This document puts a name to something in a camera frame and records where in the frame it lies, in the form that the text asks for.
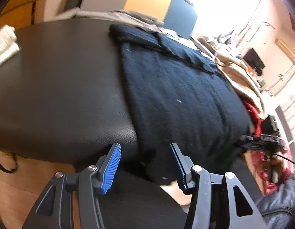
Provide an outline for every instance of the red cloth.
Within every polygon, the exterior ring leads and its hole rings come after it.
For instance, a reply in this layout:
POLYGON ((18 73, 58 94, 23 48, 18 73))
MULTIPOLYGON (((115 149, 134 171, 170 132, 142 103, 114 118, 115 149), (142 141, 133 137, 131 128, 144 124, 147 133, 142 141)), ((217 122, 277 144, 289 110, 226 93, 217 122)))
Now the red cloth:
MULTIPOLYGON (((255 125, 255 136, 261 135, 261 123, 262 120, 258 116, 257 109, 252 105, 252 103, 248 100, 243 100, 243 103, 249 113, 249 116, 252 122, 255 125)), ((250 150, 251 161, 255 167, 255 171, 258 176, 266 183, 266 194, 271 194, 272 192, 277 190, 277 187, 282 184, 285 180, 289 179, 291 176, 291 171, 289 169, 285 169, 282 177, 278 181, 278 183, 269 183, 269 177, 266 172, 264 172, 262 168, 262 162, 264 161, 265 153, 260 151, 250 150)))

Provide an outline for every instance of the white towel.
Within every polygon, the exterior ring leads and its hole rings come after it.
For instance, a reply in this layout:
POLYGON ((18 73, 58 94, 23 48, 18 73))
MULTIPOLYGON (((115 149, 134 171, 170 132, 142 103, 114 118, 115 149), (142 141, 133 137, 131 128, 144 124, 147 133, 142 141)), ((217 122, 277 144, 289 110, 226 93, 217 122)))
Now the white towel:
POLYGON ((15 43, 15 28, 5 25, 0 29, 0 65, 17 53, 20 48, 15 43))

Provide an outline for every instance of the dark blue cloth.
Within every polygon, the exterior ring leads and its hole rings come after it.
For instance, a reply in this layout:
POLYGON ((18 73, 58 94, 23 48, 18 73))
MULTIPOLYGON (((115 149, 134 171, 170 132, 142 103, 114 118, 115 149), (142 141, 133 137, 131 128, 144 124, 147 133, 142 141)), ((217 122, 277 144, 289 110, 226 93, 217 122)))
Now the dark blue cloth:
POLYGON ((121 51, 125 91, 141 161, 159 184, 175 179, 171 143, 209 172, 224 174, 250 118, 214 61, 165 35, 110 26, 121 51))

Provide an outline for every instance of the black table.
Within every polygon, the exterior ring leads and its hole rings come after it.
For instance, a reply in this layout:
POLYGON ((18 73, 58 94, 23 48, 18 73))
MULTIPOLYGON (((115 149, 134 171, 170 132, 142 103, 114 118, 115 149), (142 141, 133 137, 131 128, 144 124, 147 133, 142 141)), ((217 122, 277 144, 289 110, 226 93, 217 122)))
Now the black table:
POLYGON ((21 51, 0 67, 0 150, 74 164, 137 152, 111 21, 72 19, 16 31, 21 51))

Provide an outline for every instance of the black cable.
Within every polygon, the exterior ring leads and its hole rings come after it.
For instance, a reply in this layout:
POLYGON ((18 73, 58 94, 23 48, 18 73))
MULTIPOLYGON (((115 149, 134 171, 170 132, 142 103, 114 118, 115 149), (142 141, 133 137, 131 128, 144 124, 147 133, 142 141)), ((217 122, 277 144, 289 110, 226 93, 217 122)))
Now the black cable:
POLYGON ((279 154, 273 154, 273 155, 276 155, 276 156, 278 156, 278 157, 282 157, 282 158, 284 158, 285 160, 288 160, 289 162, 295 164, 292 160, 290 160, 290 159, 288 159, 288 158, 286 158, 286 157, 284 157, 284 156, 281 156, 281 155, 279 155, 279 154))
POLYGON ((8 174, 11 174, 11 173, 14 173, 15 171, 18 170, 18 163, 17 163, 17 160, 16 160, 16 154, 15 153, 12 153, 12 158, 15 162, 15 168, 14 169, 11 169, 11 170, 8 170, 6 168, 4 168, 1 164, 0 164, 0 170, 5 172, 5 173, 8 173, 8 174))

